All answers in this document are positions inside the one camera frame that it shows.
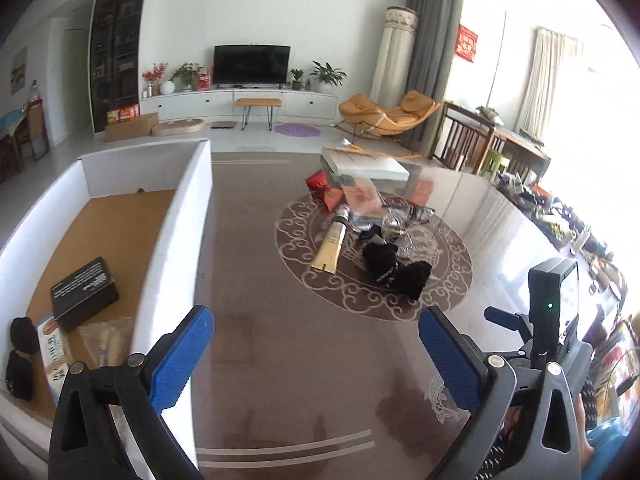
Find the orange lounge chair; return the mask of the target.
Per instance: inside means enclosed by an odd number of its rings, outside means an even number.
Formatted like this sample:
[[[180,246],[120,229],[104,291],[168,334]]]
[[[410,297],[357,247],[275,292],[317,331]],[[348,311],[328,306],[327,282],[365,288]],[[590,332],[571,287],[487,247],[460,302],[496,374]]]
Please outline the orange lounge chair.
[[[353,139],[396,139],[422,125],[439,107],[439,102],[416,90],[409,91],[393,107],[382,107],[357,93],[338,106],[340,121],[335,128],[350,133]]]

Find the green plastic stool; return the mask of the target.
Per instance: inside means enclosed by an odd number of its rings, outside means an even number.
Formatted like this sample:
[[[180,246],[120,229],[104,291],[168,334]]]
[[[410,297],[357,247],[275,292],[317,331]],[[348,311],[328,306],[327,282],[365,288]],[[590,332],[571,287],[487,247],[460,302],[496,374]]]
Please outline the green plastic stool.
[[[483,166],[480,168],[480,176],[487,178],[489,182],[494,183],[498,174],[508,170],[510,159],[502,153],[495,150],[489,150],[485,156]]]

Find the red window decoration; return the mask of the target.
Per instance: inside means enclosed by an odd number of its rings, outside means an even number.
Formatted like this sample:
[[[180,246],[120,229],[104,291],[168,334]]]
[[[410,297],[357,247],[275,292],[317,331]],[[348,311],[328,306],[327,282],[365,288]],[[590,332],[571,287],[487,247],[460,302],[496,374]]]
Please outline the red window decoration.
[[[477,34],[463,25],[459,25],[454,53],[465,61],[474,62],[477,48]]]

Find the black small box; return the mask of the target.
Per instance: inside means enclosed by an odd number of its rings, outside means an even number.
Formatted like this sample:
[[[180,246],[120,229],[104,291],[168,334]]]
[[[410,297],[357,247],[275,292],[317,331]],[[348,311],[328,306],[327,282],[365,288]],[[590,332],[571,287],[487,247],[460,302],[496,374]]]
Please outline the black small box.
[[[105,260],[88,262],[50,289],[55,322],[66,333],[119,300],[115,280]]]

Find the purple round rug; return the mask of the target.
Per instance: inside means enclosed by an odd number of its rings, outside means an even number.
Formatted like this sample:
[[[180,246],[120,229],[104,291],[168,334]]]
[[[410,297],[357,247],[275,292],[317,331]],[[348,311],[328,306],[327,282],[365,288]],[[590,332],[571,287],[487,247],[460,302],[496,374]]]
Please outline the purple round rug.
[[[282,134],[282,136],[292,136],[292,138],[316,138],[321,134],[321,131],[317,127],[298,124],[297,122],[287,122],[286,124],[276,125],[274,131]]]

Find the wooden slatted bench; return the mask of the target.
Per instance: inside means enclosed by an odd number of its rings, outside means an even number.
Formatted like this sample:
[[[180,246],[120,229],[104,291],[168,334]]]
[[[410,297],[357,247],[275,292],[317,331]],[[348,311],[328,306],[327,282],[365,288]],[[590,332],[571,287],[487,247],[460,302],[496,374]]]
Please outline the wooden slatted bench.
[[[524,136],[497,126],[477,112],[445,102],[430,157],[448,169],[480,174],[491,154],[508,160],[506,171],[524,181],[541,179],[551,157]]]

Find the green plant left of tv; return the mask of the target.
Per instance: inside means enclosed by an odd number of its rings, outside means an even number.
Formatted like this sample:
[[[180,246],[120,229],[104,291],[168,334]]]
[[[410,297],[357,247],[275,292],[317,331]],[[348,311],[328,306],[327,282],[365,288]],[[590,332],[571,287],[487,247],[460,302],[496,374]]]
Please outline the green plant left of tv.
[[[192,91],[196,86],[196,76],[201,68],[202,66],[198,63],[185,62],[172,73],[170,80],[181,91]]]

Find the dining table with chairs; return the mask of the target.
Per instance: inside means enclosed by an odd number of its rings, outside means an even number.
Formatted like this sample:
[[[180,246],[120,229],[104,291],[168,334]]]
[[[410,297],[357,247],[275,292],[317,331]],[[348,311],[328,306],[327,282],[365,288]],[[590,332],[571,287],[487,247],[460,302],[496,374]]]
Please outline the dining table with chairs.
[[[1,181],[5,181],[11,171],[23,171],[25,146],[34,162],[50,152],[41,98],[1,117]]]

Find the red envelope bundle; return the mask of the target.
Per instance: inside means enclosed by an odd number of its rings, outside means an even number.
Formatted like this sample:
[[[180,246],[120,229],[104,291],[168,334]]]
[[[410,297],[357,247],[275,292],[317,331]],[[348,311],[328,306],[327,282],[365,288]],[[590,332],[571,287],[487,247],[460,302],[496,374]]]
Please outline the red envelope bundle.
[[[305,180],[305,183],[311,193],[316,194],[322,199],[322,203],[326,206],[327,211],[336,211],[337,207],[341,205],[344,198],[343,190],[341,188],[334,188],[323,170],[318,170],[309,176]]]

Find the blue white medicine box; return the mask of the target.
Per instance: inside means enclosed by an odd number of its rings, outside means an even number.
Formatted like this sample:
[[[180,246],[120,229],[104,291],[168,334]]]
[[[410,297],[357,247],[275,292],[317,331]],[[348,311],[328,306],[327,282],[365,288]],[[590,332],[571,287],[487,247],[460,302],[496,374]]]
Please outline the blue white medicine box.
[[[37,326],[37,335],[47,384],[53,402],[58,403],[67,372],[73,363],[66,333],[50,315]]]

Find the dark display shelf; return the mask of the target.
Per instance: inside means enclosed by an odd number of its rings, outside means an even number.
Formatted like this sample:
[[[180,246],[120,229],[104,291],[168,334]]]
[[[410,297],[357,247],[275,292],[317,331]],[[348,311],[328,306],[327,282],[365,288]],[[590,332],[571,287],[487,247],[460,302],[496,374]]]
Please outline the dark display shelf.
[[[94,0],[89,47],[93,130],[107,114],[139,102],[139,42],[143,0]]]

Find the brown cardboard box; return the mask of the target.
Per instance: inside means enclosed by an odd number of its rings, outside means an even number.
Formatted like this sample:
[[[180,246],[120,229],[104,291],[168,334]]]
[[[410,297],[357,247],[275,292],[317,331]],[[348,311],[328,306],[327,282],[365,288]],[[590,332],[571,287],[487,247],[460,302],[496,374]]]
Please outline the brown cardboard box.
[[[157,113],[140,115],[128,122],[118,122],[105,128],[105,141],[116,142],[142,136],[150,136],[155,126],[160,123]]]

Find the small potted plant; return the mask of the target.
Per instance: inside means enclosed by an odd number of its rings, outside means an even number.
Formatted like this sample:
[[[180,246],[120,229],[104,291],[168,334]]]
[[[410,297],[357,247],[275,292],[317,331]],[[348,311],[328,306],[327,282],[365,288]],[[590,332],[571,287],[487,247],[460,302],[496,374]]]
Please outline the small potted plant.
[[[292,76],[292,89],[295,91],[302,90],[304,88],[305,71],[300,70],[299,68],[292,68],[290,73]]]

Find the beige tube item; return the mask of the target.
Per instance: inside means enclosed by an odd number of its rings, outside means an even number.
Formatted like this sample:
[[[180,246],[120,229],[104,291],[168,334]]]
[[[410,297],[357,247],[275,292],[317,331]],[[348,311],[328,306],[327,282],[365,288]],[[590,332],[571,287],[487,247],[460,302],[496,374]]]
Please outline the beige tube item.
[[[347,204],[337,207],[331,225],[322,240],[318,252],[311,261],[311,269],[335,274],[343,242],[349,229],[350,208]]]

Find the white standing air conditioner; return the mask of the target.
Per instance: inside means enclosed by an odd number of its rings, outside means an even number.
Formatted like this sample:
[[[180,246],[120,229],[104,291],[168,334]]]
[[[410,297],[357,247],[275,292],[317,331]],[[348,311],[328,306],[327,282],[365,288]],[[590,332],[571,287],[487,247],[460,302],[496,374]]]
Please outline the white standing air conditioner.
[[[405,95],[419,17],[403,6],[386,10],[378,60],[369,98],[382,107],[397,105]]]

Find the bagged bamboo stick bundle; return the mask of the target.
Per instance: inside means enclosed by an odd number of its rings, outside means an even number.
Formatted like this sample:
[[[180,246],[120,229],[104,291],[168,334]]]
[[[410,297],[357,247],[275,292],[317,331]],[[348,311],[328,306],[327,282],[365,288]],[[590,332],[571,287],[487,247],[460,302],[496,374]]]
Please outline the bagged bamboo stick bundle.
[[[130,316],[81,325],[79,335],[95,367],[119,366],[127,356],[134,320]]]

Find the red flowers white vase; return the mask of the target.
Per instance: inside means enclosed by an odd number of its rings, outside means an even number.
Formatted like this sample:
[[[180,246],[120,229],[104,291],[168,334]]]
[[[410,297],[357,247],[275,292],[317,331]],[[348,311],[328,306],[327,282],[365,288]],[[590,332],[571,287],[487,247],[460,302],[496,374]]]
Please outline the red flowers white vase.
[[[160,62],[154,63],[150,70],[145,70],[142,73],[143,80],[149,86],[150,96],[168,96],[168,94],[176,91],[176,85],[171,78],[164,80],[168,64]]]

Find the black television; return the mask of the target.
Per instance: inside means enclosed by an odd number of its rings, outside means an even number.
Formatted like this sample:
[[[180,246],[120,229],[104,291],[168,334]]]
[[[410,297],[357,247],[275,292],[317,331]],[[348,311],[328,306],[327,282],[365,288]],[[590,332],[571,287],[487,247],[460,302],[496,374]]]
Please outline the black television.
[[[214,84],[285,84],[289,46],[271,44],[225,44],[216,46]]]

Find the phone case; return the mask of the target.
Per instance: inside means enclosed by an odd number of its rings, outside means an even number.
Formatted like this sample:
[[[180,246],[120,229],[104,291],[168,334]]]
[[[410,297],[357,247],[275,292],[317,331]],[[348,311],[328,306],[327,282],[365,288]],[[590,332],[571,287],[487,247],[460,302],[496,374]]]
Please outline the phone case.
[[[384,207],[381,195],[373,182],[364,177],[341,176],[341,188],[352,214],[360,217],[382,218]]]

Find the grey curtain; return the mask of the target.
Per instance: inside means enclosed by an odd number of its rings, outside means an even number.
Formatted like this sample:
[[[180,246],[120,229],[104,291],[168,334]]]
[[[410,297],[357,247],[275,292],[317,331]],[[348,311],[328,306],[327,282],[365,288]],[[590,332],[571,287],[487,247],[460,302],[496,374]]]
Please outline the grey curtain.
[[[407,0],[407,3],[419,19],[407,90],[441,101],[454,56],[462,0]]]

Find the large white cardboard box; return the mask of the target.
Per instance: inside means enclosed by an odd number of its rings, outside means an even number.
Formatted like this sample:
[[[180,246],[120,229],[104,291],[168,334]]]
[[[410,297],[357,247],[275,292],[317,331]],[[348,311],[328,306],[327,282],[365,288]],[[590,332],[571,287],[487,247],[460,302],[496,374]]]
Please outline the large white cardboard box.
[[[195,282],[212,189],[212,153],[206,140],[114,148],[74,162],[34,203],[2,248],[2,356],[16,351],[13,321],[29,318],[37,331],[53,316],[51,287],[98,257],[110,269],[119,300],[81,325],[130,316],[134,325],[122,363],[134,353],[149,353],[198,306]],[[95,370],[99,367],[93,365],[78,328],[64,332],[73,363],[81,361]],[[58,404],[47,384],[39,341],[32,370],[32,400],[2,392],[1,433],[29,472],[50,479],[49,444]],[[190,379],[162,419],[198,466]],[[122,409],[113,406],[111,412],[136,479],[156,479]]]

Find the potted green plant right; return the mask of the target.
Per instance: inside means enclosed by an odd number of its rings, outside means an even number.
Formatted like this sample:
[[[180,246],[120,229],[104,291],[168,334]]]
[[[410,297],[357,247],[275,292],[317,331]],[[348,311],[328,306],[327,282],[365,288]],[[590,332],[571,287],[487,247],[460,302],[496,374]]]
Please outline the potted green plant right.
[[[312,61],[311,78],[321,93],[331,93],[334,88],[341,87],[346,77],[344,70],[334,67],[329,62]]]

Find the white flat box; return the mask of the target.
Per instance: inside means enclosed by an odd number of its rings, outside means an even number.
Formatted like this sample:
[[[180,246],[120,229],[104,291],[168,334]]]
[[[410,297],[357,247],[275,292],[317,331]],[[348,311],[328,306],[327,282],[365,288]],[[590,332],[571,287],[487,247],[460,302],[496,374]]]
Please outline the white flat box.
[[[322,148],[321,157],[337,176],[406,182],[409,171],[396,159],[387,156]]]

